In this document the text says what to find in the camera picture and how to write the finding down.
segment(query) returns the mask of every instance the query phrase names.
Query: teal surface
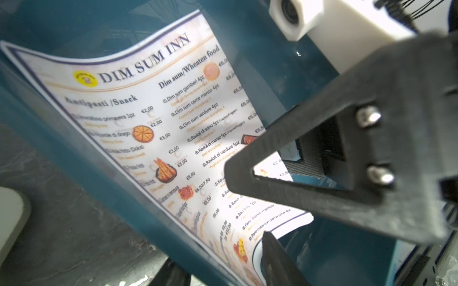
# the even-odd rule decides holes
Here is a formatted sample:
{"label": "teal surface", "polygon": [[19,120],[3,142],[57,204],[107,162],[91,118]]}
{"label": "teal surface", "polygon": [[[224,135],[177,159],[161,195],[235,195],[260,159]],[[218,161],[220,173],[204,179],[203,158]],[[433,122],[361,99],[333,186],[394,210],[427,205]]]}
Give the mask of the teal surface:
{"label": "teal surface", "polygon": [[[126,49],[200,9],[267,126],[337,76],[309,38],[297,43],[284,39],[268,5],[268,0],[3,0],[0,38],[48,54],[94,58]],[[142,200],[3,55],[0,119],[186,270],[208,285],[237,284],[167,216]],[[382,286],[389,276],[392,239],[316,219],[281,242],[313,286]]]}

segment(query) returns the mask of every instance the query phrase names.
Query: yellow logo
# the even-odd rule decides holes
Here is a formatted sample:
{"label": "yellow logo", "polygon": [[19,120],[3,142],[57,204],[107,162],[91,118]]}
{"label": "yellow logo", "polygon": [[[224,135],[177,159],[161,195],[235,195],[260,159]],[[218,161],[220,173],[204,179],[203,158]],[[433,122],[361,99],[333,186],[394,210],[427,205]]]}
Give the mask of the yellow logo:
{"label": "yellow logo", "polygon": [[98,80],[92,74],[87,71],[77,70],[73,74],[76,81],[87,87],[96,87],[98,85]]}

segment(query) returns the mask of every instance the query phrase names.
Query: bolt head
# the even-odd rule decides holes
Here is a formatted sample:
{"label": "bolt head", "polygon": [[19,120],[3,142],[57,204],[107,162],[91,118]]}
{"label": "bolt head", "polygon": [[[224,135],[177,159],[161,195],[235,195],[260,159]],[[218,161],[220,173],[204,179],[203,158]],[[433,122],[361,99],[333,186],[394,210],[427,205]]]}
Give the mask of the bolt head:
{"label": "bolt head", "polygon": [[442,278],[436,277],[437,286],[445,286],[445,281]]}
{"label": "bolt head", "polygon": [[356,122],[361,128],[374,125],[380,121],[381,117],[382,114],[380,113],[380,110],[373,105],[362,107],[356,112]]}
{"label": "bolt head", "polygon": [[393,173],[385,167],[370,166],[366,172],[369,180],[378,185],[388,186],[394,182]]}

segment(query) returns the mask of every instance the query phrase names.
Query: orange pizza image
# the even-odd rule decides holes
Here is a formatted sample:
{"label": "orange pizza image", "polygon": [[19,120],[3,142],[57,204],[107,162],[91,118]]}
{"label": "orange pizza image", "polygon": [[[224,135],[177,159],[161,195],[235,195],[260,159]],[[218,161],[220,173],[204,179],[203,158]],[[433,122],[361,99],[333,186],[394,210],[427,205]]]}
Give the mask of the orange pizza image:
{"label": "orange pizza image", "polygon": [[209,81],[214,81],[219,76],[219,68],[216,63],[209,63],[203,68],[203,73]]}
{"label": "orange pizza image", "polygon": [[132,131],[132,136],[134,136],[135,140],[138,142],[148,143],[153,140],[154,132],[147,126],[139,125],[134,128],[134,131]]}
{"label": "orange pizza image", "polygon": [[178,190],[182,200],[189,200],[194,195],[194,191],[190,186],[186,186]]}
{"label": "orange pizza image", "polygon": [[245,247],[243,246],[243,239],[239,239],[237,244],[234,243],[234,250],[237,254],[237,257],[239,257],[240,261],[243,261],[245,263],[248,262],[248,256],[246,256]]}
{"label": "orange pizza image", "polygon": [[154,160],[159,168],[156,170],[156,178],[162,183],[170,183],[176,177],[176,169],[161,159]]}

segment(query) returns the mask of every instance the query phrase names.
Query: restaurant menu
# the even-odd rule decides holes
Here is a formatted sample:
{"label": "restaurant menu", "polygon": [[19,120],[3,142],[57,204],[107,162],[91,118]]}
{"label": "restaurant menu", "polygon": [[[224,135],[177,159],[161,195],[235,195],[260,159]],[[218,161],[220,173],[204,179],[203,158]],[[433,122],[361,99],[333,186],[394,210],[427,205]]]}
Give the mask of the restaurant menu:
{"label": "restaurant menu", "polygon": [[[135,46],[67,59],[1,48],[83,136],[242,285],[263,285],[262,234],[310,223],[303,210],[231,193],[224,162],[264,132],[200,11]],[[255,167],[291,180],[278,153]]]}

